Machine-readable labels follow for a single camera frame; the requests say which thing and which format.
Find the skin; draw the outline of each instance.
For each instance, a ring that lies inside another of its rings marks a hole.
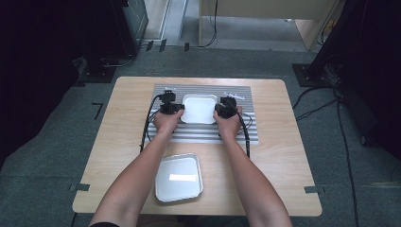
[[[113,182],[90,225],[107,221],[119,226],[136,226],[167,144],[182,115],[183,110],[173,115],[155,115],[156,136]],[[223,119],[215,112],[214,118],[228,154],[237,193],[251,226],[292,226],[287,209],[273,186],[235,139],[241,127],[238,116]]]

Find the floor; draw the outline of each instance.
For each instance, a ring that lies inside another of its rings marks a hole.
[[[153,40],[159,43],[167,39],[167,45],[184,46],[185,43],[189,43],[190,46],[199,45],[199,1],[147,0],[145,2],[149,26],[144,42]],[[217,39],[209,48],[307,51],[293,20],[218,17],[216,24]],[[208,44],[213,34],[214,18],[203,17],[203,44]],[[319,50],[320,45],[316,44],[310,51]]]

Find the metal tray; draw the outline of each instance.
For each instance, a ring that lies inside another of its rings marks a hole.
[[[218,98],[213,95],[188,94],[183,97],[185,112],[181,117],[182,122],[191,124],[213,124],[213,112]]]
[[[159,201],[196,198],[202,190],[201,169],[195,154],[173,155],[162,159],[155,185]]]

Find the wooden table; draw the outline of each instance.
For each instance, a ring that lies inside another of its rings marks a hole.
[[[81,180],[90,188],[77,192],[75,212],[94,213],[114,179],[139,154],[155,83],[250,86],[259,136],[259,145],[251,145],[252,161],[269,178],[291,216],[321,214],[318,194],[305,192],[315,184],[282,80],[142,77],[123,77],[115,84]],[[170,143],[166,150],[166,155],[183,153],[195,153],[200,160],[200,196],[163,204],[152,190],[142,213],[245,215],[222,144]]]
[[[199,45],[202,17],[214,16],[217,0],[200,1]],[[307,50],[315,44],[340,0],[218,0],[218,16],[296,19]]]

